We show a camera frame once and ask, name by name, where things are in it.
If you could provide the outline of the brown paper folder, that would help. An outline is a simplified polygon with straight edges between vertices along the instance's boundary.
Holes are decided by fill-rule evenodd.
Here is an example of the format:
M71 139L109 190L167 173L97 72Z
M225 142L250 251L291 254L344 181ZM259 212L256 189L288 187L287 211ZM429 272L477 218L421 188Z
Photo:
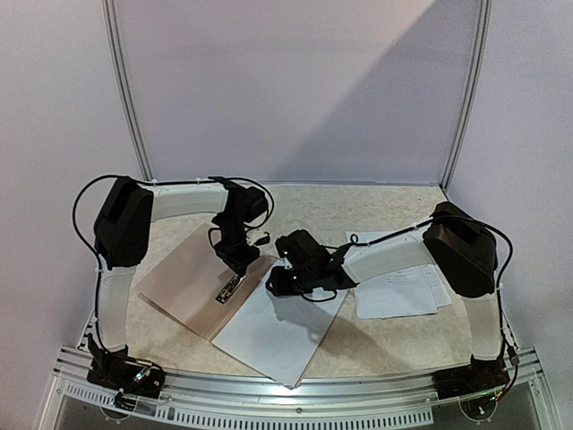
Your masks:
M244 281L224 305L218 292L236 275L216 255L208 241L207 224L200 225L136 286L146 303L213 341L260 284L276 259L261 256L247 269Z

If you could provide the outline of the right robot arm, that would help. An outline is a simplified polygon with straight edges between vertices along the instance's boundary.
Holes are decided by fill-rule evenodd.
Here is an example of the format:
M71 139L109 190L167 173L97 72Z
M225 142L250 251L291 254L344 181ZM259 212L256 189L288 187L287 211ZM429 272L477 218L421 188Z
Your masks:
M432 264L464 303L472 359L463 383L482 390L498 373L505 340L500 302L501 277L508 267L498 243L514 253L511 239L451 202L436 205L426 219L370 241L356 237L326 246L297 229L275 242L280 265L269 273L266 289L275 297L309 298L316 289L338 293L394 271Z

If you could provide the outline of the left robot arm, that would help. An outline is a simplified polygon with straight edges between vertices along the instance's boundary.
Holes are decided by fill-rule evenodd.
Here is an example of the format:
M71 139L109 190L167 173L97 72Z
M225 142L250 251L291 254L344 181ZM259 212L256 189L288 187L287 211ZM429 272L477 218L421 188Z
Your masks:
M87 346L98 373L113 388L126 388L133 370L126 356L126 311L137 266L148 252L151 225L163 219L212 215L215 255L239 278L261 254L267 237L252 239L275 209L271 192L243 177L209 176L194 180L142 181L109 175L113 184L93 225L92 241L80 238L97 262L93 329Z

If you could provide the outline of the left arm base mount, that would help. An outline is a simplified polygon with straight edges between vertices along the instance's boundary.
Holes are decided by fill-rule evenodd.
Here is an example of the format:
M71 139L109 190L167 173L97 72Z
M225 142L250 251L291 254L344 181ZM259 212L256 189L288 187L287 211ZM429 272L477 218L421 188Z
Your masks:
M87 346L92 356L87 374L89 383L124 394L159 398L166 380L166 373L160 365L130 357L128 348L106 352L91 334L87 337Z

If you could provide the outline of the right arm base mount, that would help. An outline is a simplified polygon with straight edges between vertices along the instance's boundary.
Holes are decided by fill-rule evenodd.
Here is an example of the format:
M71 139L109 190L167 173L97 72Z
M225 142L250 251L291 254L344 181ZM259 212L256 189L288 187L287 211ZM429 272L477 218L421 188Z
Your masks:
M503 358L483 361L472 357L469 365L433 372L433 388L440 400L485 393L491 394L492 400L500 401L517 380L519 361L515 358L510 363L512 376Z

